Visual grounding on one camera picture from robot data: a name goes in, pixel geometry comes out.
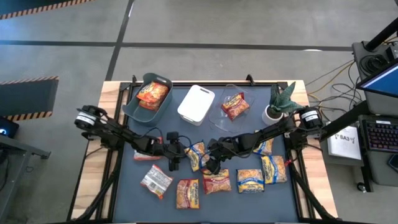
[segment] computer monitor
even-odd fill
[[[398,98],[398,60],[370,75],[356,85],[357,89]]]

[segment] ramen noodle package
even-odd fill
[[[177,208],[199,209],[199,180],[183,179],[177,184]]]
[[[149,172],[141,181],[141,185],[147,187],[152,193],[156,194],[160,199],[163,199],[163,194],[166,192],[167,187],[172,183],[173,178],[167,176],[157,166],[152,165]]]
[[[258,193],[264,191],[264,178],[260,169],[244,169],[238,172],[238,192]]]
[[[191,148],[191,150],[189,150],[189,147],[188,147],[188,148],[184,149],[184,151],[187,154],[187,156],[189,157],[189,159],[191,160],[192,171],[195,172],[195,171],[201,169],[202,167],[204,167],[210,157],[208,154],[205,155],[206,150],[205,150],[205,143],[203,143],[203,141],[192,145],[190,148]]]
[[[144,86],[137,94],[137,98],[147,103],[156,103],[161,101],[169,91],[169,88],[163,84],[151,82]]]
[[[159,143],[163,143],[162,137],[158,137],[160,140]],[[158,160],[161,159],[161,156],[148,156],[142,153],[137,152],[137,150],[134,150],[134,159],[137,161],[146,161],[146,160]]]
[[[219,191],[231,191],[231,182],[229,181],[228,169],[220,170],[218,174],[206,175],[203,174],[203,185],[205,193],[211,194]]]
[[[263,156],[261,157],[261,161],[266,184],[276,184],[287,181],[284,158],[282,156]]]
[[[163,100],[164,100],[164,97],[161,98],[159,101],[156,101],[155,103],[148,103],[148,102],[145,102],[144,100],[140,100],[138,105],[140,105],[143,108],[147,108],[148,110],[157,111],[160,108],[160,105],[162,104]]]
[[[237,116],[239,116],[239,114],[243,113],[249,107],[249,104],[244,100],[243,93],[238,93],[232,96],[227,102],[221,105],[221,109],[223,109],[231,121],[233,121]]]
[[[253,152],[263,156],[269,156],[272,153],[272,143],[274,139],[267,140],[265,142],[260,143],[259,147],[254,149]]]

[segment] gray floor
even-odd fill
[[[96,0],[0,21],[0,40],[115,42],[128,0]],[[398,15],[394,0],[136,0],[125,42],[350,46],[368,40]],[[112,47],[0,45],[0,81],[58,75],[51,118],[20,122],[18,138],[52,151],[33,159],[11,218],[28,223],[66,219],[86,141],[74,127],[75,108],[96,104]],[[122,48],[113,80],[154,72],[173,80],[302,79],[306,82],[352,59],[350,52]],[[352,77],[358,76],[356,67]],[[321,87],[333,75],[307,87]],[[347,72],[333,83],[347,83]],[[320,98],[335,95],[328,86]],[[348,109],[348,100],[325,103]],[[336,119],[338,111],[326,112]],[[351,168],[327,165],[338,214],[344,220],[396,223],[398,189],[362,194]]]

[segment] monitor screen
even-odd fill
[[[365,79],[359,89],[383,95],[398,97],[398,63],[385,69],[378,75]]]

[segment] clear plastic container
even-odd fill
[[[221,105],[231,99],[232,96],[243,93],[244,100],[250,105],[250,107],[241,113],[238,117],[236,117],[233,121],[231,121],[227,114],[221,109]],[[236,85],[228,84],[225,86],[223,94],[220,96],[218,102],[212,107],[209,120],[213,123],[217,128],[220,128],[223,131],[237,133],[241,130],[244,121],[246,120],[250,108],[255,100],[254,94],[250,91],[243,90],[242,88],[237,87]]]

